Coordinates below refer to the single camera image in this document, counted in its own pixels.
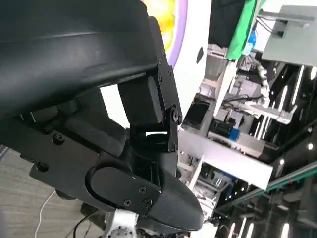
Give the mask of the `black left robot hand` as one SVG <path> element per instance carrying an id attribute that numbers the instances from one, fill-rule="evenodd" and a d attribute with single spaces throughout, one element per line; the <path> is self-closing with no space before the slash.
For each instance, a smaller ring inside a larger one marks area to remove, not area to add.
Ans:
<path id="1" fill-rule="evenodd" d="M 158 21 L 139 0 L 0 3 L 0 142 L 31 177 L 160 234 L 204 216 L 177 177 L 182 122 Z"/>

